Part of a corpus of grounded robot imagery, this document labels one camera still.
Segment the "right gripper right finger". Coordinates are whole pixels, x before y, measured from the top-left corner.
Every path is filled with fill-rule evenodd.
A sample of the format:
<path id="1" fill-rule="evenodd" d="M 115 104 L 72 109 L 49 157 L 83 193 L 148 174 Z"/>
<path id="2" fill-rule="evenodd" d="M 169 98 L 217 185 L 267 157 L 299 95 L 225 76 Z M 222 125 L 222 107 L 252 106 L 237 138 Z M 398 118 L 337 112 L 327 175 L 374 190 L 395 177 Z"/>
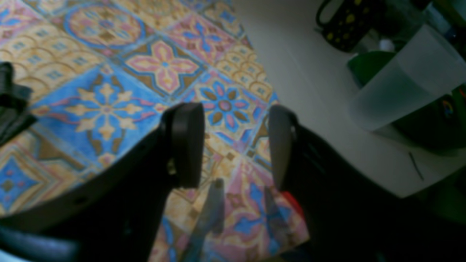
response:
<path id="1" fill-rule="evenodd" d="M 316 262 L 464 262 L 465 224 L 364 177 L 285 106 L 270 108 L 273 182 L 303 211 Z"/>

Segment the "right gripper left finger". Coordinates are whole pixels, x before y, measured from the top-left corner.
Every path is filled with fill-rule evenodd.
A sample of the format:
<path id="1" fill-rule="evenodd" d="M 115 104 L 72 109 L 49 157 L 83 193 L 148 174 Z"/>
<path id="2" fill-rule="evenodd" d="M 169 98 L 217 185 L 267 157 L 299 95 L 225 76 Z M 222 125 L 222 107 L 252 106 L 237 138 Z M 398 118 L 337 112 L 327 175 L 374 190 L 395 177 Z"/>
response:
<path id="1" fill-rule="evenodd" d="M 1 219 L 1 251 L 32 262 L 146 262 L 176 188 L 197 188 L 201 103 L 167 109 L 156 130 L 85 184 Z"/>

